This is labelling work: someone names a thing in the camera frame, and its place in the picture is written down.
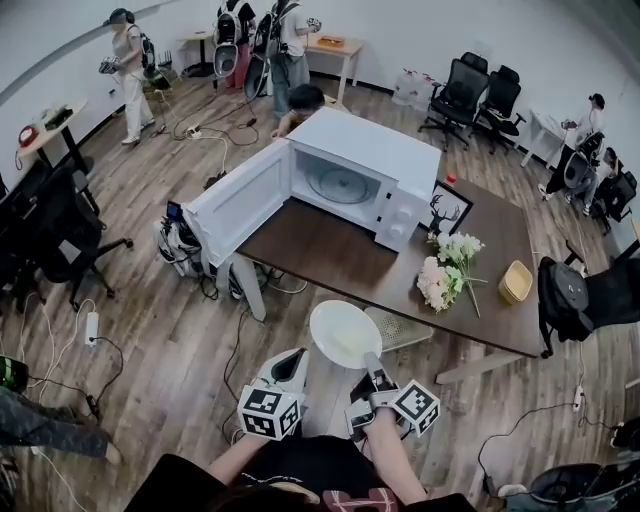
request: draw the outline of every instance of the white shirt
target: white shirt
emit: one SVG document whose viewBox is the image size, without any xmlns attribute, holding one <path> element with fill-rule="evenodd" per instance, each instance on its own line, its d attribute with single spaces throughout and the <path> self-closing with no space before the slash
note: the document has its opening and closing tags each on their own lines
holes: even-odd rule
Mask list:
<svg viewBox="0 0 640 512">
<path fill-rule="evenodd" d="M 589 135 L 604 131 L 604 115 L 602 110 L 599 108 L 591 109 L 587 114 L 582 116 L 576 124 L 578 126 L 575 129 L 575 136 L 568 136 L 566 142 L 567 146 L 574 150 L 576 146 L 584 142 Z"/>
<path fill-rule="evenodd" d="M 308 26 L 307 18 L 305 18 L 300 5 L 294 7 L 282 20 L 280 39 L 283 44 L 287 45 L 289 48 L 288 53 L 292 57 L 302 57 L 304 55 L 306 37 L 300 37 L 296 34 L 296 29 L 303 29 Z"/>
</svg>

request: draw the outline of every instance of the yellow basket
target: yellow basket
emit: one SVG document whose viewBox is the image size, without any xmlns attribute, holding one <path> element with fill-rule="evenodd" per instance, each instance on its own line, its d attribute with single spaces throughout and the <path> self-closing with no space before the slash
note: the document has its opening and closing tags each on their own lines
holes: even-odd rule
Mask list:
<svg viewBox="0 0 640 512">
<path fill-rule="evenodd" d="M 498 290 L 509 304 L 524 302 L 533 285 L 531 272 L 519 260 L 514 261 L 503 276 Z"/>
</svg>

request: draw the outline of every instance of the desk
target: desk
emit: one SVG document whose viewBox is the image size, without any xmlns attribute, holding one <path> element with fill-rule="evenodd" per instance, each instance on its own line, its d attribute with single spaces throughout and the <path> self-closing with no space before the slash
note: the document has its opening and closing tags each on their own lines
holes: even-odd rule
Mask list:
<svg viewBox="0 0 640 512">
<path fill-rule="evenodd" d="M 356 65 L 358 59 L 358 53 L 362 50 L 364 42 L 358 39 L 345 38 L 344 46 L 340 48 L 334 48 L 331 46 L 325 46 L 318 44 L 318 40 L 326 36 L 327 34 L 309 34 L 309 45 L 307 51 L 312 53 L 322 53 L 324 55 L 333 55 L 334 57 L 342 58 L 342 71 L 340 73 L 340 88 L 338 89 L 338 103 L 343 103 L 344 90 L 347 85 L 347 76 L 349 70 L 353 74 L 353 86 L 358 85 L 356 80 Z"/>
<path fill-rule="evenodd" d="M 446 312 L 436 314 L 424 303 L 416 278 L 424 258 L 435 254 L 422 227 L 400 253 L 376 244 L 370 232 L 306 203 L 289 199 L 231 256 L 240 280 L 259 319 L 265 317 L 255 270 L 258 261 L 323 288 L 500 350 L 438 375 L 445 384 L 477 375 L 522 357 L 538 357 L 538 292 L 535 283 L 522 304 L 510 306 L 500 296 L 498 283 L 516 259 L 534 272 L 524 212 L 517 206 L 468 182 L 458 180 L 456 190 L 473 201 L 463 233 L 486 244 L 475 258 L 473 276 L 485 279 L 474 291 L 480 305 L 478 318 L 466 290 Z"/>
<path fill-rule="evenodd" d="M 82 155 L 80 154 L 80 150 L 78 149 L 76 142 L 73 140 L 73 136 L 71 135 L 71 131 L 69 130 L 69 123 L 71 123 L 71 121 L 73 121 L 76 118 L 76 116 L 82 111 L 82 109 L 84 109 L 84 107 L 86 106 L 87 106 L 87 100 L 83 100 L 78 103 L 73 103 L 68 105 L 68 108 L 73 110 L 73 114 L 71 114 L 71 116 L 69 116 L 69 118 L 57 128 L 53 130 L 43 130 L 40 133 L 38 133 L 38 136 L 31 144 L 29 144 L 26 148 L 21 147 L 18 150 L 18 154 L 17 154 L 18 158 L 24 158 L 37 151 L 38 156 L 47 165 L 49 165 L 50 167 L 53 167 L 51 165 L 51 162 L 47 158 L 47 154 L 44 152 L 43 148 L 45 145 L 51 142 L 51 140 L 53 140 L 56 136 L 62 135 L 62 138 L 66 142 L 67 147 L 69 148 L 69 154 L 71 155 L 71 158 L 73 158 L 73 161 L 76 163 L 76 166 L 78 167 L 78 169 L 81 170 L 84 174 L 89 174 L 87 163 L 82 158 Z"/>
<path fill-rule="evenodd" d="M 624 251 L 620 256 L 616 258 L 616 262 L 628 260 L 629 258 L 631 258 L 631 256 L 633 256 L 633 253 L 640 249 L 640 222 L 638 222 L 636 219 L 631 219 L 631 227 L 633 227 L 633 231 L 636 234 L 636 239 L 631 243 L 626 251 Z"/>
<path fill-rule="evenodd" d="M 540 146 L 540 142 L 542 142 L 542 138 L 545 135 L 549 135 L 557 141 L 556 142 L 557 149 L 555 147 L 551 148 L 551 151 L 549 151 L 542 158 L 547 163 L 546 165 L 547 169 L 549 169 L 551 167 L 551 162 L 560 153 L 560 151 L 562 151 L 562 148 L 564 147 L 565 133 L 566 132 L 562 129 L 562 127 L 560 126 L 560 123 L 558 123 L 558 121 L 556 121 L 553 117 L 543 116 L 542 114 L 539 114 L 538 112 L 535 112 L 532 109 L 531 110 L 531 130 L 529 132 L 531 141 L 529 144 L 527 144 L 529 146 L 529 151 L 527 152 L 525 157 L 522 159 L 520 166 L 524 167 L 529 163 L 529 160 L 531 160 L 531 157 L 533 156 L 534 152 Z M 520 138 L 516 142 L 516 148 L 523 145 L 526 135 L 527 135 L 526 133 L 523 133 L 520 136 Z"/>
<path fill-rule="evenodd" d="M 207 62 L 204 51 L 204 42 L 213 37 L 212 31 L 199 30 L 188 36 L 181 37 L 180 41 L 198 41 L 200 43 L 200 69 L 194 69 L 189 73 L 192 78 L 204 78 L 213 75 L 213 64 Z"/>
</svg>

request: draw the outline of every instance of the flower bouquet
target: flower bouquet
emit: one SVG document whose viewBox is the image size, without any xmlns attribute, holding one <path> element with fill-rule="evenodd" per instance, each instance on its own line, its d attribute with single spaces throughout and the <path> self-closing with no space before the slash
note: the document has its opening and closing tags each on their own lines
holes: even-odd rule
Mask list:
<svg viewBox="0 0 640 512">
<path fill-rule="evenodd" d="M 472 281 L 486 283 L 482 279 L 471 277 L 471 260 L 484 247 L 484 244 L 469 235 L 429 235 L 429 242 L 438 246 L 438 256 L 429 256 L 424 260 L 418 276 L 418 288 L 436 312 L 449 308 L 464 285 L 467 285 L 478 317 L 480 309 L 473 293 Z M 440 266 L 439 262 L 451 265 Z"/>
</svg>

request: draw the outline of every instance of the black shirt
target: black shirt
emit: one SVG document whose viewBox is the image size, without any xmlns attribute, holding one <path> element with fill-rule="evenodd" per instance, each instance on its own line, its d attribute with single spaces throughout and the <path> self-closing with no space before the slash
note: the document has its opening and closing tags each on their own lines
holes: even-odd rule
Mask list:
<svg viewBox="0 0 640 512">
<path fill-rule="evenodd" d="M 227 0 L 227 11 L 232 12 L 240 0 Z M 218 9 L 218 17 L 222 15 L 222 9 Z M 256 17 L 251 6 L 245 2 L 240 8 L 238 19 L 242 25 L 242 37 L 238 40 L 238 46 L 249 42 L 249 22 Z"/>
</svg>

